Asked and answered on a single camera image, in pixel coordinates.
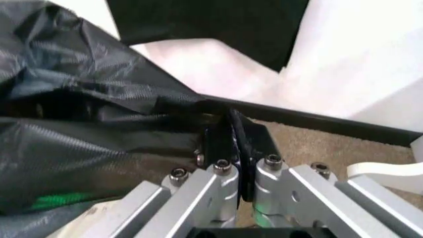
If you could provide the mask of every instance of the silver metal arm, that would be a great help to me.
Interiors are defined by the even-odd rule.
[[[81,238],[133,237],[170,198],[170,191],[144,181],[121,199]]]
[[[305,227],[325,225],[337,237],[398,237],[308,165],[272,170],[257,163],[257,212]]]

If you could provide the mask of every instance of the wrinkled black fabric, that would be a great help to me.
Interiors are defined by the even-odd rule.
[[[286,66],[308,0],[107,0],[123,43],[214,38]]]
[[[246,129],[253,122],[70,11],[0,2],[0,36],[2,221],[25,216],[43,229],[50,222],[37,223],[39,212],[119,198],[175,167],[193,171],[210,128],[229,144],[207,162],[228,155],[240,185],[254,181],[255,161],[266,153]]]

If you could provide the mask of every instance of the hex socket bolt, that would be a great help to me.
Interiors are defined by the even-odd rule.
[[[325,179],[330,177],[330,168],[323,162],[314,162],[310,167]]]
[[[188,171],[184,168],[175,168],[169,174],[170,183],[180,187],[188,179]]]
[[[274,154],[267,155],[264,158],[264,163],[271,170],[280,170],[282,168],[282,162],[283,162],[282,158]]]
[[[215,174],[225,176],[231,172],[231,163],[228,160],[222,159],[213,164],[213,171]]]

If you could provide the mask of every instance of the white surface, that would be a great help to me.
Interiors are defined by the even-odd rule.
[[[102,202],[93,205],[86,212],[79,215],[64,227],[50,234],[47,238],[77,238],[87,231],[93,224],[103,218],[107,211],[113,208],[119,200]]]
[[[74,11],[94,25],[120,39],[106,0],[49,0],[57,5]]]
[[[366,175],[382,186],[423,195],[423,163],[392,165],[358,163],[348,166],[348,177]]]
[[[411,143],[414,159],[423,162],[423,136]]]
[[[422,0],[313,0],[280,98],[300,111],[423,131],[422,42]]]
[[[218,40],[169,40],[132,48],[202,94],[248,100],[279,81],[277,72]]]

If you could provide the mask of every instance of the black cloth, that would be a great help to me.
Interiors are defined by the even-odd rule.
[[[308,0],[107,0],[123,43],[214,38],[286,66]]]

